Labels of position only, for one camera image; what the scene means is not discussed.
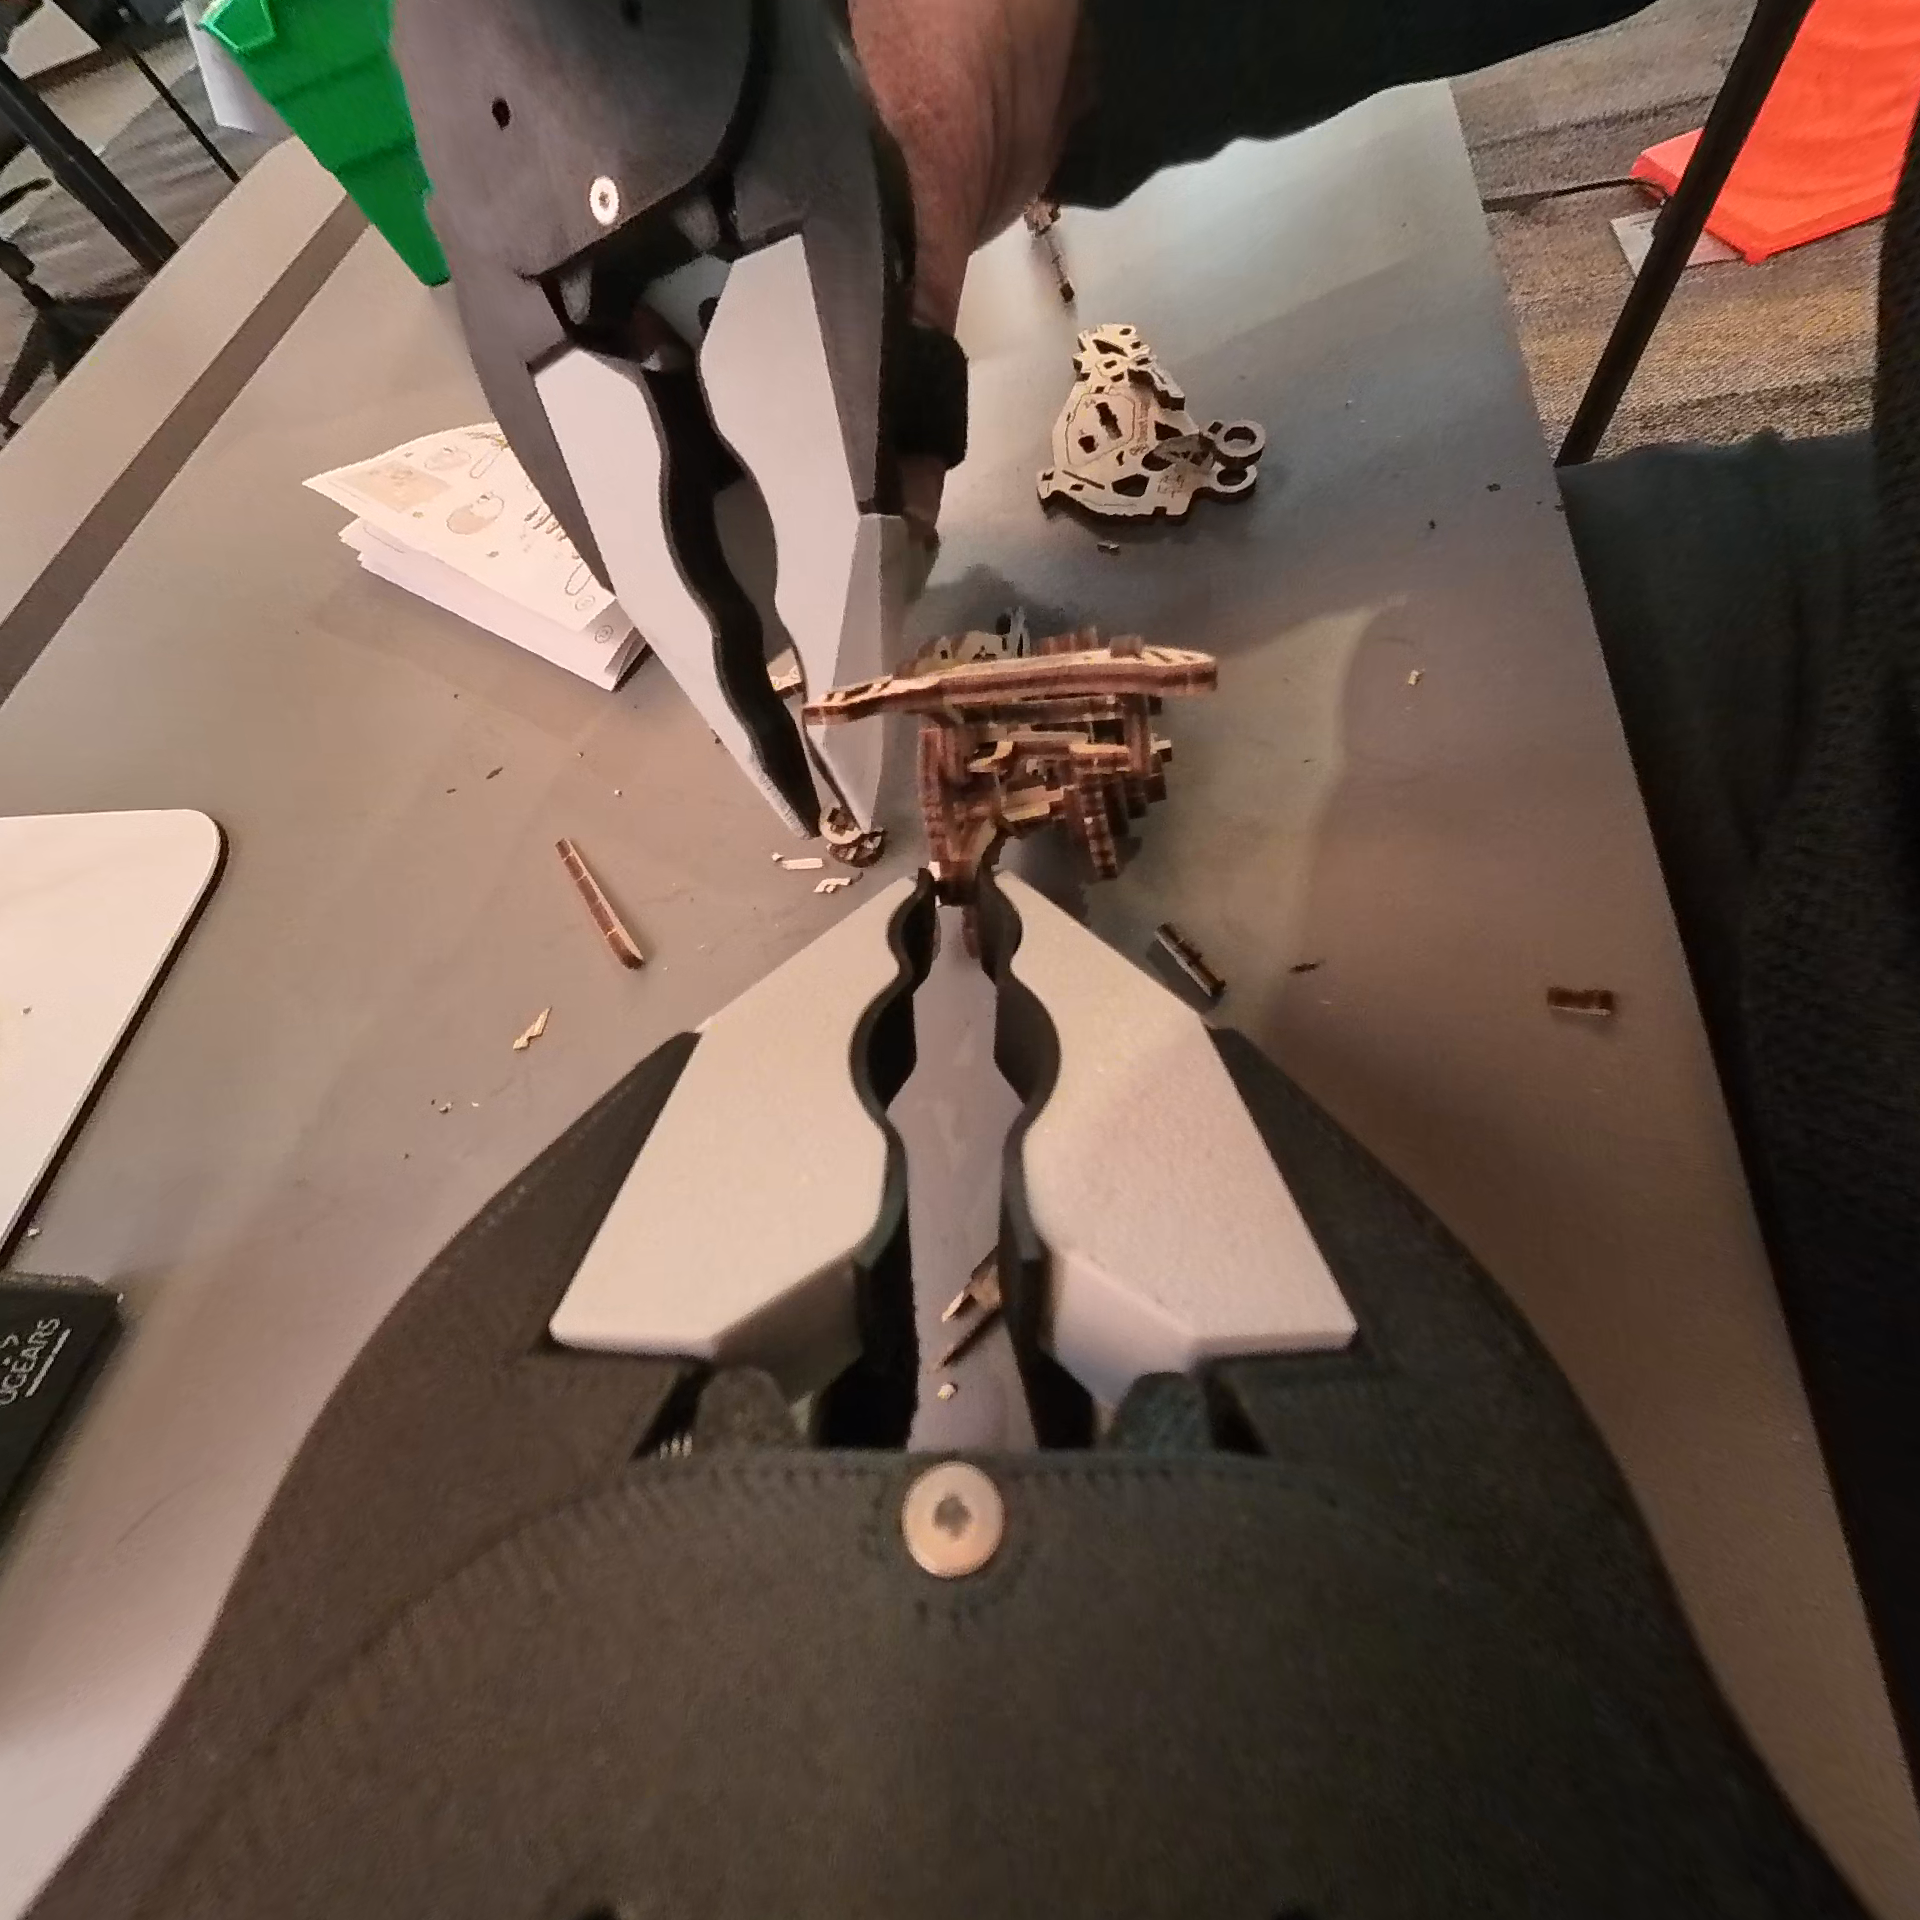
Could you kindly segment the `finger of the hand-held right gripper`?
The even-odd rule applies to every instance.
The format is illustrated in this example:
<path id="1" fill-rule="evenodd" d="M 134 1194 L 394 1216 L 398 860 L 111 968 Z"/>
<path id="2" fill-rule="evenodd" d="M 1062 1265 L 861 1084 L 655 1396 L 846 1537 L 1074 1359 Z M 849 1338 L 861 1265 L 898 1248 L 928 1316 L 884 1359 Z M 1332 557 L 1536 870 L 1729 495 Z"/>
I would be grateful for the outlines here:
<path id="1" fill-rule="evenodd" d="M 799 239 L 731 266 L 700 368 L 714 427 L 770 521 L 775 601 L 804 669 L 804 692 L 824 702 L 840 685 L 874 682 L 890 669 L 890 517 L 873 517 L 855 501 Z M 761 689 L 761 721 L 775 721 L 796 749 L 810 741 L 853 823 L 874 827 L 878 718 L 793 727 L 793 715 L 770 697 L 764 664 L 725 676 L 731 661 L 714 621 L 696 661 L 703 718 L 787 819 L 799 817 L 799 800 L 780 796 L 776 749 L 749 725 L 751 685 Z"/>
<path id="2" fill-rule="evenodd" d="M 818 832 L 807 750 L 720 535 L 703 467 L 720 440 L 693 372 L 573 345 L 535 372 L 535 393 L 622 608 L 775 812 Z"/>

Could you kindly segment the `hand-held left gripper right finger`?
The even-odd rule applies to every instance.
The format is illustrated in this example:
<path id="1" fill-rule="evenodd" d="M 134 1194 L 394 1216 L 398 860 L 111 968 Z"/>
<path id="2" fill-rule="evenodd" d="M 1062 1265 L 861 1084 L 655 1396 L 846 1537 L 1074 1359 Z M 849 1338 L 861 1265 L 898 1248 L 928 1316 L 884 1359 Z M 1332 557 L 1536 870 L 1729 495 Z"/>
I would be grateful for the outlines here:
<path id="1" fill-rule="evenodd" d="M 1027 880 L 1004 1013 L 1038 1005 L 1055 1064 L 1016 1144 L 1043 1252 L 1043 1350 L 1101 1406 L 1145 1376 L 1329 1354 L 1360 1324 L 1212 1030 Z"/>

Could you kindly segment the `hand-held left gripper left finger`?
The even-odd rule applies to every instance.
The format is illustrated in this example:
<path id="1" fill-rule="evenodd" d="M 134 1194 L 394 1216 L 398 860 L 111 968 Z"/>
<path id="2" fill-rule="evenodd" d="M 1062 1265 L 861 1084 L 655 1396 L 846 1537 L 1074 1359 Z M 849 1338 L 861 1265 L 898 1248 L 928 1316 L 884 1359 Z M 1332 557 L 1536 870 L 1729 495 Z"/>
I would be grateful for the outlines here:
<path id="1" fill-rule="evenodd" d="M 898 988 L 896 880 L 708 1017 L 548 1335 L 566 1350 L 835 1379 L 861 1350 L 860 1256 L 890 1202 L 890 1127 L 855 1031 Z"/>

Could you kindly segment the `pale wooden parts sheet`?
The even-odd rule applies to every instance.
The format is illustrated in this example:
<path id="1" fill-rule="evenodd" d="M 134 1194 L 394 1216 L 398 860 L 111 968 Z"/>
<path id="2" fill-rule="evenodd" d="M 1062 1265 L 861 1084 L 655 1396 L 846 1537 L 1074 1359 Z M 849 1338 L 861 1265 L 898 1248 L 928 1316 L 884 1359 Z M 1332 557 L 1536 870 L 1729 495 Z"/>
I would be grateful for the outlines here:
<path id="1" fill-rule="evenodd" d="M 1082 331 L 1070 363 L 1074 387 L 1053 424 L 1038 508 L 1181 522 L 1203 498 L 1259 490 L 1265 424 L 1195 418 L 1141 327 Z"/>

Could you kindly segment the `brown wooden model assembly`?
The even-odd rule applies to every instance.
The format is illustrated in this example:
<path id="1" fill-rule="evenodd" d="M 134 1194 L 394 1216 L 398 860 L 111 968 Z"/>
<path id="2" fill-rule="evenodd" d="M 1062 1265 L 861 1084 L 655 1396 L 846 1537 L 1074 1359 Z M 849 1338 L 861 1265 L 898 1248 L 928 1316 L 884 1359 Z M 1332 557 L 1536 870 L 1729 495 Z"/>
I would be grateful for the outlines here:
<path id="1" fill-rule="evenodd" d="M 1165 700 L 1219 689 L 1219 661 L 1095 626 L 1010 651 L 996 635 L 932 644 L 900 669 L 804 702 L 807 725 L 918 721 L 928 870 L 980 956 L 980 893 L 1004 843 L 1062 831 L 1090 880 L 1121 877 L 1124 843 L 1165 800 Z"/>

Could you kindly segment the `person's right forearm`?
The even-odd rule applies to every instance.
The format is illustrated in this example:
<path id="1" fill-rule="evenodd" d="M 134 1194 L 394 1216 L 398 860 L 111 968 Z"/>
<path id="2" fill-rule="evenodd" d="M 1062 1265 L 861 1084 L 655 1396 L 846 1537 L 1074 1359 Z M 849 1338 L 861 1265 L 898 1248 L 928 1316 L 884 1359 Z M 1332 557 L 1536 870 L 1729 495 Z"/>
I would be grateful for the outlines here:
<path id="1" fill-rule="evenodd" d="M 1084 4 L 1045 195 L 1106 209 L 1228 145 L 1308 132 L 1611 29 L 1642 4 Z"/>

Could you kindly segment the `dark model kit box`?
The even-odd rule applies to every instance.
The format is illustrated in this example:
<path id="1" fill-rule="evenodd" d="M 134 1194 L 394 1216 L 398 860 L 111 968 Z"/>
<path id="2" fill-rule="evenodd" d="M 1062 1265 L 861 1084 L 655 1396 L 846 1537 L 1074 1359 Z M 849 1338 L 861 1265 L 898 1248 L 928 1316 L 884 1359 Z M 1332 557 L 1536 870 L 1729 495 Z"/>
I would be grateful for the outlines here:
<path id="1" fill-rule="evenodd" d="M 3 1271 L 3 1534 L 126 1330 L 126 1301 L 78 1277 Z"/>

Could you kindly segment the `person's right hand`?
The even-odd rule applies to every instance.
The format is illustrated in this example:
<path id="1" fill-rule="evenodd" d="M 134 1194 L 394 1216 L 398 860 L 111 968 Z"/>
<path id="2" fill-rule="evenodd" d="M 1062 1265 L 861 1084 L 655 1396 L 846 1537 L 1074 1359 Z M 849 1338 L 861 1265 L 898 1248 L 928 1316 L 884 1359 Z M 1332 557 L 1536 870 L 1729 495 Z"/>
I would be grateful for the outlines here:
<path id="1" fill-rule="evenodd" d="M 1074 117 L 1077 4 L 853 4 L 916 201 L 916 323 L 954 333 L 973 254 L 1043 195 Z"/>

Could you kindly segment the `open instruction booklet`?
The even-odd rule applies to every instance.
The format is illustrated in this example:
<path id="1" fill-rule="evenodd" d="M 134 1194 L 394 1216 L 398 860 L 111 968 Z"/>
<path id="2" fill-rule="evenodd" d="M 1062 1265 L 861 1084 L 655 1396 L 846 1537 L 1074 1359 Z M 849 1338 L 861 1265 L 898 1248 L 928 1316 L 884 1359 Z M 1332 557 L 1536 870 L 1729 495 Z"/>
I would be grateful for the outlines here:
<path id="1" fill-rule="evenodd" d="M 498 423 L 405 440 L 303 479 L 351 512 L 364 571 L 614 689 L 649 646 L 583 558 Z"/>

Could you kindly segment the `stacked green plastic bins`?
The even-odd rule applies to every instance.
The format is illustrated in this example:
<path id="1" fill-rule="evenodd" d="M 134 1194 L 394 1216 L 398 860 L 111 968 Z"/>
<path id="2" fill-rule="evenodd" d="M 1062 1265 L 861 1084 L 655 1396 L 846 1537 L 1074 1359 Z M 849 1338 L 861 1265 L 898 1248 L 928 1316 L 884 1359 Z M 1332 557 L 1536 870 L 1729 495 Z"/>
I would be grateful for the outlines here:
<path id="1" fill-rule="evenodd" d="M 424 288 L 450 279 L 392 56 L 394 4 L 214 4 L 208 36 Z"/>

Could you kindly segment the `long notched wooden strip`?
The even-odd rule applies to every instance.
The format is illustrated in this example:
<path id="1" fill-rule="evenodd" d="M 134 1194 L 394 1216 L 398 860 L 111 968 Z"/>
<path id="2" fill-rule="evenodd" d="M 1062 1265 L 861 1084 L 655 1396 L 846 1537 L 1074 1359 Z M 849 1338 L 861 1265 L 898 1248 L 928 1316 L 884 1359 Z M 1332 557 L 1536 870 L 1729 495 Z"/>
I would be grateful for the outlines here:
<path id="1" fill-rule="evenodd" d="M 632 973 L 643 969 L 647 950 L 640 948 L 637 935 L 625 926 L 622 912 L 614 908 L 612 894 L 606 893 L 606 885 L 598 882 L 573 836 L 558 841 L 558 860 L 598 938 L 608 944 L 614 960 Z"/>

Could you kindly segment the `black chair base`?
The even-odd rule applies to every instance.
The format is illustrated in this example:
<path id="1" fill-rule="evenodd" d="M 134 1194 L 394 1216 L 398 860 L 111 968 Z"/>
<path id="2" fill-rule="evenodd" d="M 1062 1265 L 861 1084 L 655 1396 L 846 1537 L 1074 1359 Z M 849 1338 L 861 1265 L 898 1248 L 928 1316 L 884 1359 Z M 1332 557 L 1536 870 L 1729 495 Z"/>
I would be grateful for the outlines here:
<path id="1" fill-rule="evenodd" d="M 96 145 L 3 61 L 3 291 L 24 306 L 3 333 L 6 440 L 177 251 Z"/>

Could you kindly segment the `wooden book stand white base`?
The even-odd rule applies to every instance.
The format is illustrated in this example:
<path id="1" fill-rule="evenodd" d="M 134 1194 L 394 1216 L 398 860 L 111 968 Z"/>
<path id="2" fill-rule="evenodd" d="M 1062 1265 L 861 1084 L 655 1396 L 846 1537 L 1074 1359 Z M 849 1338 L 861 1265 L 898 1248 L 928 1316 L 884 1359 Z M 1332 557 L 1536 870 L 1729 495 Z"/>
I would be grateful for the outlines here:
<path id="1" fill-rule="evenodd" d="M 225 855 L 195 811 L 3 819 L 3 1234 L 59 1163 Z"/>

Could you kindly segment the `orange traffic cone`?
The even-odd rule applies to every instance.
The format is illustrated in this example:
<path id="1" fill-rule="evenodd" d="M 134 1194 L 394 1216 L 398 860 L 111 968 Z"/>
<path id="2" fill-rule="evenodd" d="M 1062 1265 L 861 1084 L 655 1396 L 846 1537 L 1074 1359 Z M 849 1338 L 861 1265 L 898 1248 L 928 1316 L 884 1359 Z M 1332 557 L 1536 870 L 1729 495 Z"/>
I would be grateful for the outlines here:
<path id="1" fill-rule="evenodd" d="M 1916 4 L 1812 4 L 1707 233 L 1745 263 L 1889 215 L 1916 117 Z"/>

